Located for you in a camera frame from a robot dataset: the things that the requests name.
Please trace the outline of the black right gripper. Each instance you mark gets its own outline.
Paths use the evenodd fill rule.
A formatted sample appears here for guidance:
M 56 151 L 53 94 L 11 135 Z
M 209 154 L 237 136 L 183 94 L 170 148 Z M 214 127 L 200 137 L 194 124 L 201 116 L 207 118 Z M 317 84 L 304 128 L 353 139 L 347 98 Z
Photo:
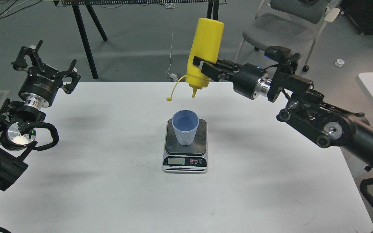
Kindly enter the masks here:
M 193 57 L 193 65 L 213 81 L 232 82 L 234 91 L 248 99 L 267 96 L 268 73 L 259 66 L 249 63 L 241 65 L 224 59 L 211 62 L 198 56 Z

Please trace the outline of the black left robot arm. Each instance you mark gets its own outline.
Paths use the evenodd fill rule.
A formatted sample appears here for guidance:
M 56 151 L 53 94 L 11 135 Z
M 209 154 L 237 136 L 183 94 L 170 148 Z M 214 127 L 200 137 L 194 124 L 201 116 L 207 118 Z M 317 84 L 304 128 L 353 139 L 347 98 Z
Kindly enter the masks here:
M 24 160 L 32 150 L 44 151 L 58 144 L 58 130 L 44 122 L 41 108 L 52 106 L 59 89 L 71 94 L 81 78 L 76 59 L 65 71 L 43 63 L 38 55 L 42 43 L 22 46 L 12 62 L 14 70 L 27 72 L 27 78 L 18 93 L 21 101 L 7 98 L 0 108 L 0 191 L 6 191 L 25 172 L 28 165 Z

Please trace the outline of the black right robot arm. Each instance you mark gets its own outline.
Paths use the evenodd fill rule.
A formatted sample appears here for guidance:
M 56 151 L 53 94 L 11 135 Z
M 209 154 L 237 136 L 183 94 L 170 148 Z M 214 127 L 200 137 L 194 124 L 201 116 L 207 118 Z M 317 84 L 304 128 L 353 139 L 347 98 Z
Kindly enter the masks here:
M 276 116 L 307 139 L 321 148 L 342 147 L 367 165 L 366 171 L 373 170 L 373 128 L 369 126 L 364 113 L 353 113 L 323 101 L 324 95 L 314 90 L 313 81 L 296 75 L 299 53 L 292 54 L 283 46 L 269 46 L 265 56 L 278 62 L 274 76 L 268 78 L 266 69 L 252 64 L 238 64 L 229 60 L 205 59 L 193 55 L 192 65 L 213 81 L 224 79 L 233 83 L 235 92 L 255 99 L 262 95 L 275 102 L 285 90 L 288 100 L 286 107 Z M 360 192 L 373 208 L 373 196 L 368 192 L 373 178 L 360 183 Z

